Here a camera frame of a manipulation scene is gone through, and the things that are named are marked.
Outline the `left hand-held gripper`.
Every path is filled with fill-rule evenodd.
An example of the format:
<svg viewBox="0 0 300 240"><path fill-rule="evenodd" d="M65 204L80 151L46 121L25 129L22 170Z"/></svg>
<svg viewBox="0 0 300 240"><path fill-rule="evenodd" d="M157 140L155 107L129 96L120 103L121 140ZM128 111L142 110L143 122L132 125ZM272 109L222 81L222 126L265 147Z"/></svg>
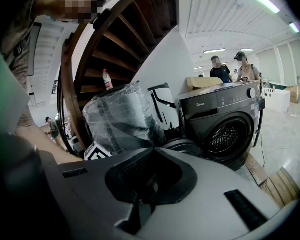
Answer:
<svg viewBox="0 0 300 240"><path fill-rule="evenodd" d="M111 157L111 153L94 141L84 152L84 160L92 161Z"/></svg>

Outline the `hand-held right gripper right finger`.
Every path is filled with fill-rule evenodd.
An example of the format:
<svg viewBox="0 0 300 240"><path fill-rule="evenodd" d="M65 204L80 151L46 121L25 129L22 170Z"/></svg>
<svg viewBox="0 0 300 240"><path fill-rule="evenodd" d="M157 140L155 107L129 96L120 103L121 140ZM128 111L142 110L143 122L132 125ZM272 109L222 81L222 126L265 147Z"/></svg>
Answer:
<svg viewBox="0 0 300 240"><path fill-rule="evenodd" d="M168 155L189 164L197 174L192 192L181 202L160 205L138 231L141 240L263 240L277 230L298 201L280 208L257 186L221 164L166 149ZM238 190L265 217L250 230L225 193Z"/></svg>

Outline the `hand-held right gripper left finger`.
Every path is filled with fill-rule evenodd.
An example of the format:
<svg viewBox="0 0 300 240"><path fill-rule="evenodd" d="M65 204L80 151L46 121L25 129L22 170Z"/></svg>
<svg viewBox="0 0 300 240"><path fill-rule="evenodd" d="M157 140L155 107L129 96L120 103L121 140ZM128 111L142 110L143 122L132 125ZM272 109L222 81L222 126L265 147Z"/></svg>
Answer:
<svg viewBox="0 0 300 240"><path fill-rule="evenodd" d="M155 226L141 225L137 196L125 188L117 168L152 152L152 148L143 148L57 165L52 154L42 151L43 172L66 223L59 240L155 240Z"/></svg>

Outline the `black round lid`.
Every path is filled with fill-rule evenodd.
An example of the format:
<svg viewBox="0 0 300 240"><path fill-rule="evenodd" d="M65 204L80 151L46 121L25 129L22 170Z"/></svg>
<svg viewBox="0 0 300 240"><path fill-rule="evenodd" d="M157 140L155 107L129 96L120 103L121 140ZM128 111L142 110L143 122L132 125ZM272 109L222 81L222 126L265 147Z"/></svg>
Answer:
<svg viewBox="0 0 300 240"><path fill-rule="evenodd" d="M187 154L190 156L200 158L202 156L201 149L196 145L196 143L190 139L176 138L167 141L165 144L160 146L163 149L172 150Z"/></svg>

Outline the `person's left forearm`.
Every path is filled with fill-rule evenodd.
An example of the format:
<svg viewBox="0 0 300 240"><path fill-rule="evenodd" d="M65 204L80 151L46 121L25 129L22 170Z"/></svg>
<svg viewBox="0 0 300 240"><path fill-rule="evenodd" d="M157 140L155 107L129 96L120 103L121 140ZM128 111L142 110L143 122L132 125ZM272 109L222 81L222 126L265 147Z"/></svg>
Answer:
<svg viewBox="0 0 300 240"><path fill-rule="evenodd" d="M49 152L53 155L57 164L82 162L70 153L64 151L61 147L57 146L37 125L33 124L25 127L17 127L15 134L29 141L32 145L36 146L40 151Z"/></svg>

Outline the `brown wooden plank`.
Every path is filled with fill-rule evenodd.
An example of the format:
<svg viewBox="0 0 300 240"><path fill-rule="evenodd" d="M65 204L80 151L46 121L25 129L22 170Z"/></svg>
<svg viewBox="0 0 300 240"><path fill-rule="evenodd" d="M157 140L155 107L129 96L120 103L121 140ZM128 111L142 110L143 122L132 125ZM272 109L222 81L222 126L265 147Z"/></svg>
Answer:
<svg viewBox="0 0 300 240"><path fill-rule="evenodd" d="M247 159L245 161L245 166L252 175L258 187L263 185L269 178L262 166L250 153L248 154Z"/></svg>

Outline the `plastic-wrapped black bundle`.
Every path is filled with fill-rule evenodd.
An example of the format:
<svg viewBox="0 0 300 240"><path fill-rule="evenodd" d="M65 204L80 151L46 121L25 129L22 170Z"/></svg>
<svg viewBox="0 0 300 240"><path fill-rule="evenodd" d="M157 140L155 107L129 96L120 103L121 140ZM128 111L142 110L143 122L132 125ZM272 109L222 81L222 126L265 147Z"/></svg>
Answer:
<svg viewBox="0 0 300 240"><path fill-rule="evenodd" d="M95 96L82 114L90 136L113 156L166 141L151 96L140 81Z"/></svg>

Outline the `wooden slatted board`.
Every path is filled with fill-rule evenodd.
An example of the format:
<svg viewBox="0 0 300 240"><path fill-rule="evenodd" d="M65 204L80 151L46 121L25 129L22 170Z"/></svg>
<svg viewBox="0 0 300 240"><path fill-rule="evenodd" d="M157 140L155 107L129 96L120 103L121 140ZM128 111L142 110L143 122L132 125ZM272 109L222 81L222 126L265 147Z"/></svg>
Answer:
<svg viewBox="0 0 300 240"><path fill-rule="evenodd" d="M300 188L284 167L270 176L260 189L268 194L280 208L300 199Z"/></svg>

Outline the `red label water bottle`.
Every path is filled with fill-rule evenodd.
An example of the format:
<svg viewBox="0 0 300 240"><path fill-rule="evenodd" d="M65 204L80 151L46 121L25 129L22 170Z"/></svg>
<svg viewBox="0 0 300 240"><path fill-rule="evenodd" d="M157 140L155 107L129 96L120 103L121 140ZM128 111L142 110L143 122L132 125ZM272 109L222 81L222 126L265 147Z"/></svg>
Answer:
<svg viewBox="0 0 300 240"><path fill-rule="evenodd" d="M106 90L108 91L108 90L113 89L114 87L113 87L113 84L112 84L111 77L110 77L110 75L109 75L109 73L107 72L106 69L103 69L102 77L103 77L103 81L104 81Z"/></svg>

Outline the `white and black upright appliance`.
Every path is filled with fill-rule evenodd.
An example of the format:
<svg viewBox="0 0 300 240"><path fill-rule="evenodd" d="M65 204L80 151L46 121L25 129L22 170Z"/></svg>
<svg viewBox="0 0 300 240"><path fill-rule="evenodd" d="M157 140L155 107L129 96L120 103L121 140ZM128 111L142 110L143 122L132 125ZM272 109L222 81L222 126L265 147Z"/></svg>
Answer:
<svg viewBox="0 0 300 240"><path fill-rule="evenodd" d="M179 114L173 94L167 83L147 89L152 98L157 118L164 131L178 128Z"/></svg>

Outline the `large brown cardboard box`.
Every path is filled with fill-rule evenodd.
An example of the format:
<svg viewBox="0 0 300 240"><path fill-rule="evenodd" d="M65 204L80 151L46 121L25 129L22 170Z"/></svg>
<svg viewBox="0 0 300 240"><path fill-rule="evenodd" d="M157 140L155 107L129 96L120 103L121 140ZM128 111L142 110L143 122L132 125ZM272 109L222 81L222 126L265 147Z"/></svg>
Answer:
<svg viewBox="0 0 300 240"><path fill-rule="evenodd" d="M223 84L218 77L187 77L186 83L191 91Z"/></svg>

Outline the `white rectangular cabinet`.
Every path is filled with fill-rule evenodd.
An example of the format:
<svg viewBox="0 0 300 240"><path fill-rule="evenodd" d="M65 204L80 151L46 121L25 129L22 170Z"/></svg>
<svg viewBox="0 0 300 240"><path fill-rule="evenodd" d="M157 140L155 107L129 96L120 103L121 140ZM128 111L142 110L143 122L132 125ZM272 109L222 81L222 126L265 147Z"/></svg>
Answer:
<svg viewBox="0 0 300 240"><path fill-rule="evenodd" d="M265 108L278 113L288 113L291 93L287 90L267 88L263 91Z"/></svg>

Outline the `grey-brown printed t-shirt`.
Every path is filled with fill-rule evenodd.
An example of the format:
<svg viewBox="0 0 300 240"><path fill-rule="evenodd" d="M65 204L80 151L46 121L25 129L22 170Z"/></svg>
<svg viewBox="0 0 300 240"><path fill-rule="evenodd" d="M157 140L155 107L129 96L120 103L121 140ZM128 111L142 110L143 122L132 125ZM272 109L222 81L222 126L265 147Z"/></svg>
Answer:
<svg viewBox="0 0 300 240"><path fill-rule="evenodd" d="M25 91L29 70L30 32L38 16L36 0L27 0L9 23L0 42L2 56Z"/></svg>

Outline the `wooden spiral staircase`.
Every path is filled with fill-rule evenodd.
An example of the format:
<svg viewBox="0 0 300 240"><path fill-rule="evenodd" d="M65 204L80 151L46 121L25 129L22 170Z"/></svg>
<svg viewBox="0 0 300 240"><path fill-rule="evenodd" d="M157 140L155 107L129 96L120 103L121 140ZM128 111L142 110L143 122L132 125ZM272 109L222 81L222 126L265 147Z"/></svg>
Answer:
<svg viewBox="0 0 300 240"><path fill-rule="evenodd" d="M93 34L83 47L76 73L72 56L86 24L80 24L62 48L58 78L57 110L68 112L71 127L83 150L92 140L86 128L83 108L106 91L103 71L114 87L132 82L147 58L177 25L176 0L120 0L106 9L93 24Z"/></svg>

